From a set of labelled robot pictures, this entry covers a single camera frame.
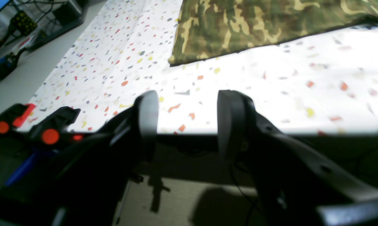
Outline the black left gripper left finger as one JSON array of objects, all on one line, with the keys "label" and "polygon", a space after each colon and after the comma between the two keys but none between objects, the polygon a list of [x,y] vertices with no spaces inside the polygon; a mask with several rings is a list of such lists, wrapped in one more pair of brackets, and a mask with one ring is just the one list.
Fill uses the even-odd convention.
[{"label": "black left gripper left finger", "polygon": [[125,161],[151,160],[157,136],[158,95],[154,90],[138,96],[133,106],[108,120],[99,130],[111,134],[109,147]]}]

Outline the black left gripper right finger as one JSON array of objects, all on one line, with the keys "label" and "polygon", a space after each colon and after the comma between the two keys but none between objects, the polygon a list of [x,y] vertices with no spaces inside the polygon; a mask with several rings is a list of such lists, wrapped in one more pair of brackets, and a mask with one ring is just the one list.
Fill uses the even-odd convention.
[{"label": "black left gripper right finger", "polygon": [[378,188],[277,129],[234,90],[217,98],[222,158],[243,161],[269,226],[378,226]]}]

